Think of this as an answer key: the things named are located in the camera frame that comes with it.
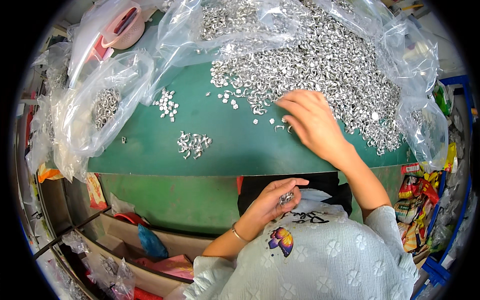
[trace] hand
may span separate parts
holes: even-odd
[[[287,178],[268,184],[236,223],[237,233],[245,240],[253,240],[268,222],[291,211],[300,202],[301,193],[296,185],[307,184],[308,180],[302,178]],[[279,205],[280,196],[289,191],[293,191],[293,199]]]
[[[305,146],[334,167],[347,167],[345,161],[355,148],[343,137],[322,93],[295,90],[276,103],[293,115],[284,118]]]

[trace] blouse sleeve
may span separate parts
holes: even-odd
[[[219,295],[235,268],[221,257],[197,256],[193,261],[193,283],[185,289],[186,299],[212,299]]]
[[[418,269],[413,262],[412,254],[403,250],[395,210],[391,206],[380,206],[368,215],[364,224],[383,239],[393,257],[397,259],[398,267],[404,271],[404,276],[415,282],[419,276]]]

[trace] woman's right hand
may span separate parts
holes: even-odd
[[[294,90],[276,103],[292,114],[284,118],[305,146],[339,170],[346,166],[355,148],[344,138],[322,93]]]

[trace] black pants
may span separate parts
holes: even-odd
[[[309,181],[308,185],[299,185],[300,189],[315,189],[324,191],[332,196],[324,200],[327,204],[339,204],[347,212],[352,213],[352,192],[348,183],[338,185],[338,172],[298,174],[298,175],[271,175],[271,176],[248,176],[243,178],[241,191],[238,199],[238,208],[242,216],[252,202],[257,199],[263,189],[272,181],[285,178],[303,178]]]

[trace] blue plastic bag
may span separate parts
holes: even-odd
[[[145,253],[149,256],[167,258],[168,251],[158,236],[150,229],[138,224],[138,237]]]

